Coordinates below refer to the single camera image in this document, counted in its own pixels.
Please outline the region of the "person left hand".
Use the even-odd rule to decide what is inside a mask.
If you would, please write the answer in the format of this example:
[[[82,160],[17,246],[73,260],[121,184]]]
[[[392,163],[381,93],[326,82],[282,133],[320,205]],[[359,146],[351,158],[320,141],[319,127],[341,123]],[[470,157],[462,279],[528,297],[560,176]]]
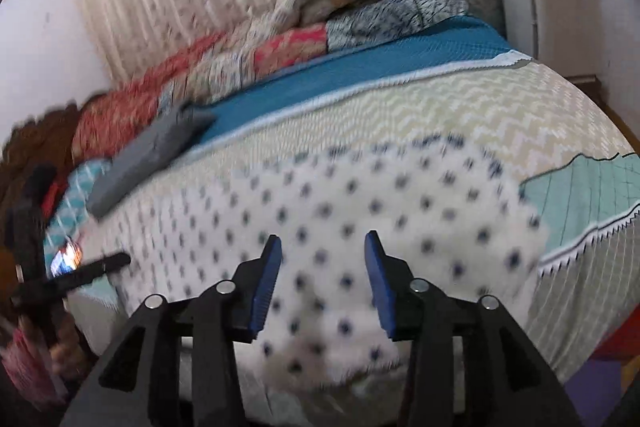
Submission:
[[[81,379],[87,374],[89,359],[81,347],[80,336],[74,318],[65,312],[56,326],[58,342],[50,349],[52,369],[55,375],[64,379]]]

